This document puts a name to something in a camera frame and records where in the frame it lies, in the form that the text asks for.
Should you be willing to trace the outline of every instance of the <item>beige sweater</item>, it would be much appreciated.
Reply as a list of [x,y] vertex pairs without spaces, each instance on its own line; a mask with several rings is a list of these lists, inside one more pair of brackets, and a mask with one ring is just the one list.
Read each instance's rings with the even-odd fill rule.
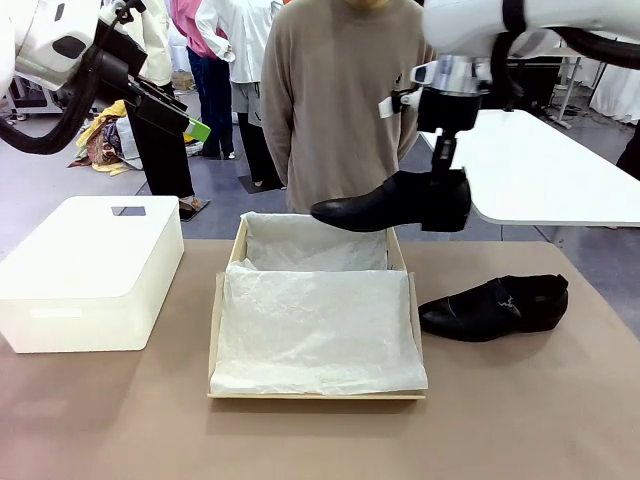
[[421,18],[414,0],[390,0],[379,10],[293,0],[278,13],[260,96],[292,210],[368,193],[398,170],[417,138],[417,114],[382,119],[378,103],[409,88],[411,69],[430,60]]

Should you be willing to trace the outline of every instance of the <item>shoe sole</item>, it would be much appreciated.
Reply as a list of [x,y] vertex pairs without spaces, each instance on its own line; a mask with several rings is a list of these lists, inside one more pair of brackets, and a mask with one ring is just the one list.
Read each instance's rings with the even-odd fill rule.
[[551,330],[553,330],[554,328],[556,328],[556,325],[553,325],[552,327],[545,327],[545,328],[540,328],[540,329],[536,329],[536,330],[526,330],[526,329],[522,329],[522,330],[512,330],[510,332],[507,333],[502,333],[500,335],[492,335],[489,337],[458,337],[455,335],[449,335],[445,332],[435,332],[435,331],[429,331],[429,330],[425,330],[425,329],[421,329],[422,333],[427,333],[429,335],[433,335],[435,337],[442,337],[442,338],[447,338],[449,340],[457,340],[459,342],[466,342],[466,343],[485,343],[485,342],[491,342],[493,340],[497,340],[498,338],[502,338],[502,337],[506,337],[509,335],[531,335],[531,334],[536,334],[536,333],[544,333],[544,332],[550,332]]
[[[336,227],[339,228],[341,230],[346,230],[348,232],[355,232],[355,233],[373,233],[373,232],[381,232],[382,230],[387,230],[389,228],[395,228],[395,227],[400,227],[403,225],[413,225],[413,224],[419,224],[420,222],[407,222],[407,223],[398,223],[396,225],[391,225],[391,226],[384,226],[384,227],[377,227],[377,228],[358,228],[358,227],[351,227],[351,226],[344,226],[344,225],[337,225],[336,223],[332,222],[333,219],[331,218],[325,218],[321,215],[313,215],[313,217],[318,220],[319,222],[322,222],[326,225],[330,225],[332,227]],[[464,218],[464,220],[462,221],[458,221],[455,223],[452,223],[450,225],[433,225],[433,224],[421,224],[421,228],[423,232],[436,232],[436,233],[456,233],[456,232],[461,232],[462,230],[464,230],[464,227],[467,223],[467,217]]]

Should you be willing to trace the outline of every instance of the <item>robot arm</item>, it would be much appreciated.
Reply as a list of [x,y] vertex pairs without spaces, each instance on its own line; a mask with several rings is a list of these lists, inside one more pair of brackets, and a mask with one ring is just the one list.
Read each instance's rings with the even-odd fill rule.
[[442,54],[488,58],[498,35],[511,30],[509,18],[518,17],[522,31],[571,27],[640,38],[638,0],[428,0],[423,27]]
[[136,114],[172,134],[206,140],[210,129],[187,107],[140,77],[147,55],[121,28],[142,0],[0,0],[0,96],[13,75],[72,93],[59,123],[29,137],[0,120],[0,138],[26,153],[52,154],[76,136],[94,100],[123,99]]
[[432,169],[446,175],[456,134],[474,127],[480,109],[484,92],[478,78],[479,58],[490,58],[494,92],[504,97],[509,110],[522,93],[508,72],[510,56],[543,54],[552,46],[547,42],[553,43],[554,37],[559,40],[559,35],[587,57],[640,69],[640,45],[591,33],[607,31],[640,39],[639,18],[640,0],[427,0],[423,28],[440,57],[437,64],[414,70],[420,95],[400,92],[393,111],[399,105],[413,105],[419,113],[419,130],[442,129]]

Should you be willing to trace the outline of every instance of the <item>shoe heel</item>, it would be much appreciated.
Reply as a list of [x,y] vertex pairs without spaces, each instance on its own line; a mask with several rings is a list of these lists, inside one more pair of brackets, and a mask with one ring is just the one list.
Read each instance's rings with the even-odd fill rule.
[[450,218],[446,220],[440,220],[436,222],[429,222],[422,224],[423,232],[441,232],[441,233],[453,233],[461,232],[467,225],[468,215],[459,216],[457,218]]
[[549,330],[553,330],[558,326],[558,323],[560,323],[560,320],[562,320],[563,316],[564,315],[560,315],[559,317],[550,318],[546,322],[533,322],[527,325],[523,325],[521,328],[519,328],[519,331],[522,333],[548,332]]

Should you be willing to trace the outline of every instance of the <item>clothing pile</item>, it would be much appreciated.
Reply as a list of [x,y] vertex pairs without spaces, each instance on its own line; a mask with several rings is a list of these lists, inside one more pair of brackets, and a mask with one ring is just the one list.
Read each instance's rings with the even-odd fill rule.
[[118,100],[98,115],[76,141],[76,160],[69,167],[91,165],[111,176],[130,170],[123,162],[122,142],[116,122],[127,114],[124,102]]
[[[188,156],[202,152],[202,142],[184,135]],[[76,141],[78,151],[69,167],[89,166],[116,176],[129,170],[142,170],[140,153],[127,117],[124,101],[104,109]]]

